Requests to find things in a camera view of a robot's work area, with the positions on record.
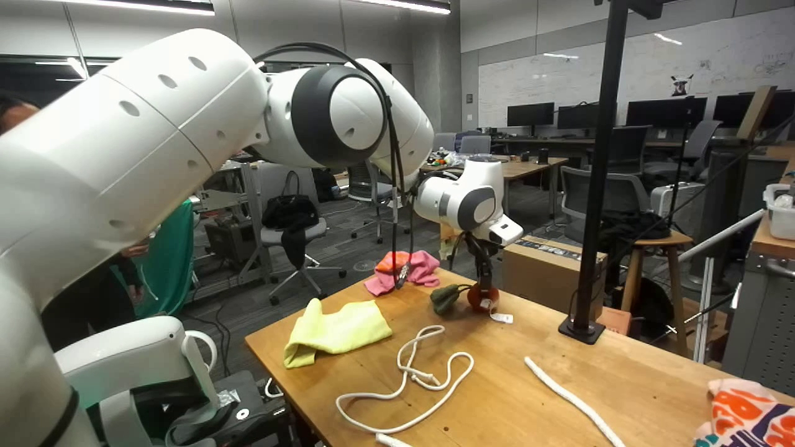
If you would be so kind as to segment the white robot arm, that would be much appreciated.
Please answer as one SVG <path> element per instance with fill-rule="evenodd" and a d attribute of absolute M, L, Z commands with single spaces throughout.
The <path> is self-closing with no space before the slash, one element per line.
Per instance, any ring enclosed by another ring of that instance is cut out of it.
<path fill-rule="evenodd" d="M 173 316 L 47 342 L 42 311 L 144 241 L 242 149 L 309 168 L 371 161 L 417 184 L 417 213 L 508 246 L 523 229 L 502 180 L 471 161 L 458 180 L 420 179 L 436 131 L 377 61 L 266 74 L 217 29 L 184 29 L 107 64 L 0 137 L 0 447 L 102 447 L 151 434 L 134 394 L 189 382 L 182 426 L 220 398 L 199 348 Z"/>

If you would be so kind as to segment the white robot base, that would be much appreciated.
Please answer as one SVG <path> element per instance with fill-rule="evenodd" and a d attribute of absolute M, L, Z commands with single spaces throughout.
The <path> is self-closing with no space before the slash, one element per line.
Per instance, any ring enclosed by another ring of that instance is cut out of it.
<path fill-rule="evenodd" d="M 94 332 L 55 352 L 102 447 L 291 447 L 281 399 L 251 372 L 217 382 L 217 346 L 173 316 Z"/>

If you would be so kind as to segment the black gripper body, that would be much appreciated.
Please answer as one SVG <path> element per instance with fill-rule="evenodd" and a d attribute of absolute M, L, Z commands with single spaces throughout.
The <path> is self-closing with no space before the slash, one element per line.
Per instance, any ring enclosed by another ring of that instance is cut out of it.
<path fill-rule="evenodd" d="M 499 246 L 492 241 L 483 241 L 471 230 L 464 230 L 464 246 L 474 257 L 477 276 L 489 278 L 492 276 L 492 256 L 499 251 Z"/>

